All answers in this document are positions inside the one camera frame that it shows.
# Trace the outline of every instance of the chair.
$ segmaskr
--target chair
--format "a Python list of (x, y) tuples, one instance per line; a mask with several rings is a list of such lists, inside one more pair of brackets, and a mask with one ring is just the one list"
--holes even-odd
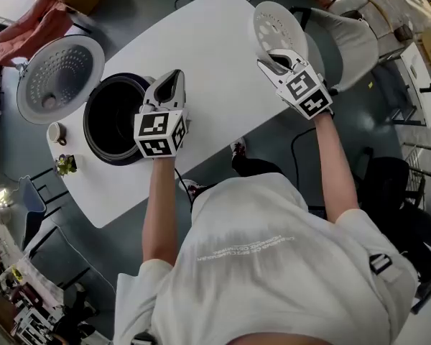
[[(21, 243), (21, 249), (23, 251), (25, 250), (28, 243), (32, 240), (32, 238), (40, 230), (43, 220), (45, 220), (46, 218), (50, 217), (55, 212), (60, 210), (60, 207), (57, 207), (53, 209), (51, 212), (46, 213), (47, 205), (50, 204), (51, 202), (56, 201), (62, 196), (65, 196), (68, 193), (68, 191), (65, 191), (65, 192), (62, 192), (61, 194), (58, 194), (55, 197), (50, 198), (47, 201), (43, 200), (39, 192), (43, 188), (45, 188), (46, 185), (43, 185), (37, 189), (33, 183), (33, 180), (38, 179), (39, 177), (49, 173), (50, 171), (52, 171), (52, 168), (45, 170), (44, 172), (41, 172), (38, 175), (35, 175), (33, 178), (25, 177), (21, 181), (22, 185), (20, 188), (22, 188), (23, 190), (22, 194), (23, 194), (24, 205), (28, 210), (26, 215), (24, 236), (22, 238), (22, 243)], [(50, 235), (54, 232), (54, 230), (56, 230), (56, 228), (57, 227), (53, 228), (48, 234), (46, 234), (32, 251), (36, 252), (38, 247), (42, 245), (45, 242), (45, 240), (47, 240), (50, 237)]]
[(431, 250), (428, 248), (431, 247), (431, 216), (418, 208), (425, 177), (422, 176), (418, 190), (406, 190), (411, 172), (407, 162), (393, 157), (372, 158), (371, 149), (365, 153), (369, 163), (364, 179), (353, 175), (360, 184), (361, 209), (420, 274), (416, 294), (419, 302), (411, 308), (413, 314), (418, 314), (431, 298)]
[(401, 24), (401, 17), (389, 17), (376, 0), (338, 0), (329, 11), (342, 17), (362, 17), (374, 32), (379, 46), (379, 57), (388, 57), (402, 51), (405, 44), (398, 41), (394, 31)]
[[(378, 43), (374, 33), (365, 23), (355, 19), (339, 17), (315, 8), (293, 6), (289, 11), (293, 14), (302, 13), (300, 25), (303, 30), (305, 30), (308, 21), (311, 19), (311, 21), (326, 29), (337, 45), (343, 61), (343, 71), (340, 82), (329, 88), (331, 96), (352, 87), (377, 64), (379, 59)], [(314, 54), (319, 54), (318, 46), (312, 37), (308, 35), (307, 38), (310, 57)], [(323, 68), (315, 68), (315, 70), (323, 73)]]
[(63, 3), (37, 0), (17, 22), (0, 32), (0, 66), (14, 66), (15, 57), (28, 60), (47, 43), (65, 35), (73, 24)]

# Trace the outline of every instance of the black pants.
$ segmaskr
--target black pants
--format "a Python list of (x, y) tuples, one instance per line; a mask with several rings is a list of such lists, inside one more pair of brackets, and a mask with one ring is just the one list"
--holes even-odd
[(56, 323), (53, 330), (55, 334), (63, 337), (69, 344), (79, 344), (81, 342), (82, 334), (79, 331), (78, 325), (93, 315), (91, 308), (85, 308), (86, 294), (86, 291), (77, 292), (77, 298), (73, 307), (67, 309), (67, 314)]
[[(238, 173), (239, 176), (242, 176), (243, 178), (247, 176), (269, 173), (284, 174), (281, 169), (272, 162), (259, 160), (256, 158), (247, 158), (240, 155), (233, 157), (231, 160), (231, 167)], [(211, 189), (215, 185), (217, 185), (217, 183), (198, 189), (195, 194), (195, 198), (198, 197), (202, 192), (205, 192), (207, 189)]]

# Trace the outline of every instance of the concrete floor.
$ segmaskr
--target concrete floor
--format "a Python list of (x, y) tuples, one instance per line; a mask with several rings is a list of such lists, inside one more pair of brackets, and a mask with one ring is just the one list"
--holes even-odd
[[(89, 17), (80, 18), (84, 24), (93, 27), (92, 37), (97, 39), (111, 58), (124, 45), (141, 32), (151, 27), (161, 18), (171, 14), (175, 0), (103, 0), (97, 10)], [(315, 6), (313, 0), (272, 0), (286, 7)], [(326, 73), (330, 82), (338, 79), (341, 71), (335, 57), (335, 48), (324, 35), (315, 37), (320, 49), (326, 51), (324, 57)], [(17, 180), (23, 175), (35, 175), (52, 166), (45, 133), (46, 126), (27, 123), (19, 115), (16, 107), (17, 73), (6, 70), (4, 83), (5, 102), (3, 116), (0, 118), (0, 183), (15, 188)], [(396, 129), (386, 119), (391, 111), (377, 85), (369, 89), (374, 82), (372, 74), (366, 75), (352, 89), (342, 93), (335, 100), (333, 109), (335, 123), (343, 147), (351, 166), (358, 170), (361, 150), (370, 146), (378, 156), (401, 157)], [(295, 169), (290, 154), (290, 142), (294, 135), (311, 127), (293, 110), (284, 111), (271, 121), (263, 124), (246, 135), (248, 156), (263, 158), (275, 162), (285, 175), (295, 183)], [(297, 141), (296, 153), (300, 168), (300, 187), (305, 200), (310, 205), (322, 205), (323, 197), (320, 184), (320, 166), (318, 146), (313, 133)], [(211, 157), (203, 164), (191, 170), (186, 178), (200, 183), (216, 183), (234, 176), (230, 168), (230, 151), (223, 151)], [(65, 186), (61, 179), (53, 174), (38, 180), (38, 185), (47, 185), (44, 193), (53, 196)], [(20, 243), (25, 211), (16, 193), (16, 204), (11, 210), (8, 224), (13, 237)], [(146, 201), (140, 203), (120, 218), (102, 229), (95, 228), (83, 215), (76, 203), (65, 196), (60, 201), (62, 209), (45, 222), (42, 233), (58, 224), (68, 241), (99, 272), (116, 286), (116, 277), (120, 272), (136, 275), (142, 261), (141, 233)], [(190, 228), (190, 211), (187, 196), (177, 192), (177, 221), (180, 243)], [(59, 231), (56, 231), (40, 248), (33, 259), (34, 264), (50, 280), (58, 283), (67, 280), (75, 273), (87, 267), (87, 263), (70, 247)], [(110, 285), (96, 272), (91, 270), (81, 282), (89, 290), (89, 300), (101, 314), (88, 322), (92, 323), (103, 335), (113, 335), (114, 292)], [(73, 288), (68, 291), (68, 303), (73, 300)]]

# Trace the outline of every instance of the person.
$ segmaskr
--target person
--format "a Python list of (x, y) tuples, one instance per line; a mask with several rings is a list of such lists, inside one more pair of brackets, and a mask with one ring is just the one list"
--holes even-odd
[(120, 274), (115, 345), (391, 344), (417, 273), (359, 209), (329, 113), (314, 119), (327, 221), (275, 165), (232, 144), (240, 178), (184, 180), (192, 227), (177, 253), (175, 161), (153, 161), (139, 274)]
[(66, 314), (55, 324), (49, 345), (78, 345), (95, 331), (91, 325), (81, 322), (97, 316), (98, 311), (85, 301), (88, 294), (86, 289), (79, 282), (75, 283), (75, 287), (77, 296), (73, 307), (67, 308)]

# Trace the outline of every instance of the sneaker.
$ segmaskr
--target sneaker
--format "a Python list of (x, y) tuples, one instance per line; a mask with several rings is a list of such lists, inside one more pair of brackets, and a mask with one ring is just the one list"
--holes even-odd
[(91, 309), (91, 312), (93, 312), (93, 317), (99, 314), (99, 310), (95, 309), (88, 301), (85, 302), (85, 308)]
[(244, 141), (244, 138), (240, 138), (237, 139), (235, 142), (233, 142), (232, 144), (230, 144), (230, 148), (231, 148), (231, 158), (233, 159), (233, 157), (235, 157), (236, 155), (239, 156), (246, 156), (246, 143)]
[(77, 291), (80, 293), (84, 293), (86, 291), (85, 287), (81, 285), (79, 282), (76, 282), (74, 286), (77, 288)]
[[(185, 187), (187, 187), (187, 190), (188, 190), (188, 193), (190, 194), (192, 202), (195, 199), (195, 196), (198, 190), (205, 187), (204, 185), (198, 184), (195, 181), (190, 179), (184, 179), (183, 182), (185, 184)], [(184, 192), (185, 192), (185, 187), (184, 185), (182, 185), (181, 182), (179, 182), (179, 188), (182, 189)]]

